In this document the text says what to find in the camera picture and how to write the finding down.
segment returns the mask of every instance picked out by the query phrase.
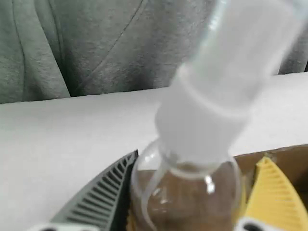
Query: spray bottle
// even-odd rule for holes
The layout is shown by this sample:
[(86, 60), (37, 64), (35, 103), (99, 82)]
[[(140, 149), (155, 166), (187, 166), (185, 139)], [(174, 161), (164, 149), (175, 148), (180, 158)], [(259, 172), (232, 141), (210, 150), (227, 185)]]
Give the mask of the spray bottle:
[(137, 231), (230, 231), (242, 195), (228, 148), (301, 31), (305, 0), (220, 0), (195, 56), (174, 77), (159, 138), (131, 176)]

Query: gray fabric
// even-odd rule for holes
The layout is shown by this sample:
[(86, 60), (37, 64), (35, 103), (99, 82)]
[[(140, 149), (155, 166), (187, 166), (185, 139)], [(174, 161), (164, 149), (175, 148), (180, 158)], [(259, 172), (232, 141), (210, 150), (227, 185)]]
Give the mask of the gray fabric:
[[(0, 103), (168, 86), (215, 0), (1, 0)], [(305, 32), (280, 73), (305, 69)]]

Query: plastic ridges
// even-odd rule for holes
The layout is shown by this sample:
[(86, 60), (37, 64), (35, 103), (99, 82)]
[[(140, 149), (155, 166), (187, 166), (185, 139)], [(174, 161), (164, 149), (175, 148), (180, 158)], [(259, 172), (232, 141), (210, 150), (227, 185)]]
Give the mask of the plastic ridges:
[(51, 222), (90, 224), (100, 231), (125, 231), (130, 175), (137, 158), (138, 151), (134, 151), (114, 162), (81, 189)]

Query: white table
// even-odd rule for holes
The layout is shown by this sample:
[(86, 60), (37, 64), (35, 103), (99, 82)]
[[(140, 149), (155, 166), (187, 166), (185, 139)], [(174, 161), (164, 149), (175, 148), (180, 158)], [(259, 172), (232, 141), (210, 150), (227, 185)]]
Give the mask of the white table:
[[(0, 105), (0, 230), (52, 216), (112, 162), (156, 137), (166, 89)], [(232, 155), (308, 143), (308, 74), (273, 77)]]

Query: yellow plastic object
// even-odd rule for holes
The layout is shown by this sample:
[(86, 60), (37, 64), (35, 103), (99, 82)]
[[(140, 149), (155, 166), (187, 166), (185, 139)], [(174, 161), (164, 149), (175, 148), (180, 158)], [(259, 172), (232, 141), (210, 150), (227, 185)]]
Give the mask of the yellow plastic object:
[(268, 157), (257, 163), (245, 216), (286, 231), (308, 231), (308, 214), (291, 182)]

